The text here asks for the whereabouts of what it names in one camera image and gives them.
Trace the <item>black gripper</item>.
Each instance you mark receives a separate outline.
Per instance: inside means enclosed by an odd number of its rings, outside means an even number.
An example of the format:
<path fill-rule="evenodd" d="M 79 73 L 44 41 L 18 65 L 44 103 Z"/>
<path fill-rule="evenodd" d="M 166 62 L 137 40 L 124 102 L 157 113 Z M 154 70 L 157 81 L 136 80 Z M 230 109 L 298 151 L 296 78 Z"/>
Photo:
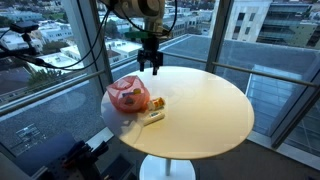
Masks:
<path fill-rule="evenodd" d="M 144 62 L 150 60 L 155 65 L 163 64 L 163 54 L 158 51 L 159 39 L 155 36 L 142 40 L 142 50 L 138 51 L 137 60 L 139 62 L 140 72 L 144 72 Z M 159 67 L 153 66 L 152 75 L 157 75 Z"/>

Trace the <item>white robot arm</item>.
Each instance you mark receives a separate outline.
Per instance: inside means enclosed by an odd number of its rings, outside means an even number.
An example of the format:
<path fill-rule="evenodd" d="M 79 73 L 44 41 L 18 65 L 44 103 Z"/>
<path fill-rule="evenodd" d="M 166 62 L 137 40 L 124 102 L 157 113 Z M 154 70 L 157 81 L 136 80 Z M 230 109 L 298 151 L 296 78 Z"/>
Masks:
<path fill-rule="evenodd" d="M 137 61 L 140 71 L 150 61 L 152 74 L 156 75 L 163 65 L 163 54 L 158 51 L 159 40 L 170 36 L 170 31 L 163 27 L 164 0 L 101 0 L 117 17 L 126 19 L 136 31 L 127 32 L 130 39 L 140 39 L 142 50 L 138 51 Z"/>

